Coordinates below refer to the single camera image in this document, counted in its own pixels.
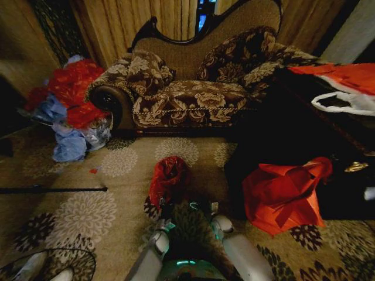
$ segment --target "sofa backrest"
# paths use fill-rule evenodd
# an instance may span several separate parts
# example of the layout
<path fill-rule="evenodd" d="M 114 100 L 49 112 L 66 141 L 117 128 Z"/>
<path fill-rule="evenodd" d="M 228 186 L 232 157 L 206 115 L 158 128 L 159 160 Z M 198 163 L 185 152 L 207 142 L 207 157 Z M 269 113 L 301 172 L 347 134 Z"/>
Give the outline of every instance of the sofa backrest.
<path fill-rule="evenodd" d="M 281 16 L 280 0 L 239 0 L 222 15 L 208 15 L 201 31 L 187 41 L 165 37 L 156 28 L 156 18 L 152 18 L 139 30 L 132 48 L 159 55 L 168 67 L 176 70 L 176 80 L 192 80 L 215 46 L 257 26 L 269 26 L 278 32 Z"/>

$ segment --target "floral upholstery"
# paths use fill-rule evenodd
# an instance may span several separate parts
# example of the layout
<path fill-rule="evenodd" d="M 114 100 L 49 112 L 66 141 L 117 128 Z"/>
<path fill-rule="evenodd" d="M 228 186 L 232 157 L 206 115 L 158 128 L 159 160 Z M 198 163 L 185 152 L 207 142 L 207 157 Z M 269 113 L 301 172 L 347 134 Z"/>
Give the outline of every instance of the floral upholstery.
<path fill-rule="evenodd" d="M 239 33 L 215 47 L 204 58 L 197 79 L 237 83 L 268 57 L 275 45 L 276 31 L 260 26 Z"/>
<path fill-rule="evenodd" d="M 134 128 L 232 126 L 262 102 L 278 68 L 323 62 L 294 47 L 275 43 L 275 30 L 258 27 L 210 51 L 198 80 L 172 81 L 174 71 L 157 55 L 134 50 L 116 61 L 89 87 L 104 85 L 130 97 L 122 121 Z"/>
<path fill-rule="evenodd" d="M 232 126 L 241 111 L 254 105 L 238 84 L 173 81 L 157 95 L 139 97 L 133 107 L 136 125 L 148 127 Z"/>
<path fill-rule="evenodd" d="M 210 51 L 199 67 L 197 78 L 239 83 L 249 97 L 261 102 L 276 69 L 321 63 L 319 58 L 292 46 L 275 43 L 275 30 L 259 26 L 225 40 Z"/>
<path fill-rule="evenodd" d="M 254 100 L 261 102 L 272 83 L 274 72 L 278 68 L 289 66 L 315 66 L 325 63 L 320 58 L 304 53 L 293 46 L 276 43 L 268 60 L 254 68 L 239 81 Z"/>
<path fill-rule="evenodd" d="M 144 50 L 133 52 L 127 81 L 132 90 L 140 96 L 155 95 L 158 90 L 174 78 L 174 71 L 156 54 Z"/>
<path fill-rule="evenodd" d="M 138 98 L 138 94 L 135 91 L 131 91 L 131 87 L 127 81 L 131 58 L 132 56 L 130 53 L 119 58 L 102 75 L 100 75 L 98 79 L 92 82 L 86 91 L 86 101 L 88 101 L 90 93 L 96 88 L 107 86 L 121 90 L 125 95 L 129 96 L 130 101 L 134 103 Z"/>

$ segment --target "rug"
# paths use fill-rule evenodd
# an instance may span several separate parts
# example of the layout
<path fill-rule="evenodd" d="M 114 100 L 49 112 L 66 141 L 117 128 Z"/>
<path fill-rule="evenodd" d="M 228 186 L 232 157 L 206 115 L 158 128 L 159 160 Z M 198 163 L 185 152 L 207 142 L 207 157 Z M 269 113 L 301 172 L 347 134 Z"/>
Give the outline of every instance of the rug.
<path fill-rule="evenodd" d="M 0 280 L 33 253 L 46 251 L 41 273 L 49 280 L 68 266 L 74 280 L 118 280 L 129 272 L 154 223 L 144 213 L 155 163 L 177 155 L 192 171 L 189 190 L 220 202 L 230 215 L 223 166 L 236 148 L 224 138 L 113 138 L 83 162 L 56 163 L 52 130 L 33 126 L 9 135 L 13 157 L 0 156 L 0 187 L 108 191 L 0 194 Z M 176 206 L 171 255 L 204 258 L 238 279 L 204 214 Z M 325 221 L 270 237 L 247 221 L 233 220 L 272 266 L 277 280 L 375 280 L 375 221 Z"/>

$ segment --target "floral pillow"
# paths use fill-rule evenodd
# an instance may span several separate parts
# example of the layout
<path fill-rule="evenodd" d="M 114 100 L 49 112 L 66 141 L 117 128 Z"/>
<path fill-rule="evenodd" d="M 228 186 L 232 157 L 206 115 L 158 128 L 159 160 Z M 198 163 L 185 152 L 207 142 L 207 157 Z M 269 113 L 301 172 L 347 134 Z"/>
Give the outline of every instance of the floral pillow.
<path fill-rule="evenodd" d="M 175 71 L 169 69 L 156 54 L 144 50 L 134 50 L 128 70 L 129 87 L 140 96 L 151 96 L 169 85 Z"/>
<path fill-rule="evenodd" d="M 259 26 L 225 40 L 206 55 L 198 69 L 197 79 L 237 83 L 245 73 L 269 58 L 275 35 L 273 28 Z"/>

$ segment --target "gold clasp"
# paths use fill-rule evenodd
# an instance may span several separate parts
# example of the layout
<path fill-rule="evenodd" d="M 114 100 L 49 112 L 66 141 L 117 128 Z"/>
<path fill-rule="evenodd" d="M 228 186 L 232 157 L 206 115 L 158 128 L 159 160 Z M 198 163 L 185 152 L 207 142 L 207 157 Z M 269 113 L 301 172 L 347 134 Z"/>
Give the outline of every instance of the gold clasp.
<path fill-rule="evenodd" d="M 369 164 L 366 162 L 359 163 L 359 162 L 353 162 L 348 168 L 345 169 L 346 173 L 353 173 L 357 171 L 361 171 L 362 169 L 368 167 Z"/>

